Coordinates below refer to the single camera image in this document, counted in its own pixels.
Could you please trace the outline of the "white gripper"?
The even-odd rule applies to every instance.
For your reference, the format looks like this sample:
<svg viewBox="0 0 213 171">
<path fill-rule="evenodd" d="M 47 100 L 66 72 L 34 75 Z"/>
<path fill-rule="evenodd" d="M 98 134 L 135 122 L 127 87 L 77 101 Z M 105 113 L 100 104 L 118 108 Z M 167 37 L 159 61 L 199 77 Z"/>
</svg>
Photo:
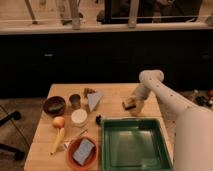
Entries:
<svg viewBox="0 0 213 171">
<path fill-rule="evenodd" d="M 140 83 L 135 90 L 132 92 L 131 97 L 134 100 L 137 100 L 135 105 L 136 107 L 131 110 L 132 116 L 139 116 L 142 108 L 144 106 L 144 101 L 149 97 L 151 90 L 147 88 L 144 84 Z"/>
</svg>

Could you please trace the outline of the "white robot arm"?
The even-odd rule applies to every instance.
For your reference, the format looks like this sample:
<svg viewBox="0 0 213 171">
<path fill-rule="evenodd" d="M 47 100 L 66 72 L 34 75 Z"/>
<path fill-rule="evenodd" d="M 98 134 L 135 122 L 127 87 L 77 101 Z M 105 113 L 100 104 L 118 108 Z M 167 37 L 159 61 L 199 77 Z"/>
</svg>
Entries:
<svg viewBox="0 0 213 171">
<path fill-rule="evenodd" d="M 153 92 L 177 115 L 173 171 L 213 171 L 213 111 L 196 105 L 163 84 L 161 70 L 144 70 L 133 91 L 145 101 Z"/>
</svg>

